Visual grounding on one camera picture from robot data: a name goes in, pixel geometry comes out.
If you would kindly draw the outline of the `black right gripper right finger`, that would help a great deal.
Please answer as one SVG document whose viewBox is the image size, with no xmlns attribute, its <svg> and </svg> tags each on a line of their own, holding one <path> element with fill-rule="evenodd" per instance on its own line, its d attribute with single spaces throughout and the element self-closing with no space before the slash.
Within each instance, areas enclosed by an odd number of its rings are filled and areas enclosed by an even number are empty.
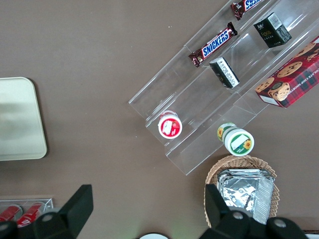
<svg viewBox="0 0 319 239">
<path fill-rule="evenodd" d="M 205 209 L 211 228 L 205 239 L 245 239 L 250 230 L 250 219 L 241 211 L 232 211 L 213 184 L 205 185 Z"/>
</svg>

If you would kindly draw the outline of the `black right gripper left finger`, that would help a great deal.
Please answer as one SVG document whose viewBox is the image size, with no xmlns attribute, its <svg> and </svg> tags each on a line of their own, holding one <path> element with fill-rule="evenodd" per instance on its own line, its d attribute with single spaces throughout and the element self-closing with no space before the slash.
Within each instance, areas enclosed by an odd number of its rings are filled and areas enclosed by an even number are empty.
<svg viewBox="0 0 319 239">
<path fill-rule="evenodd" d="M 93 212 L 92 185 L 82 185 L 58 212 L 49 212 L 33 224 L 36 239 L 75 239 Z"/>
</svg>

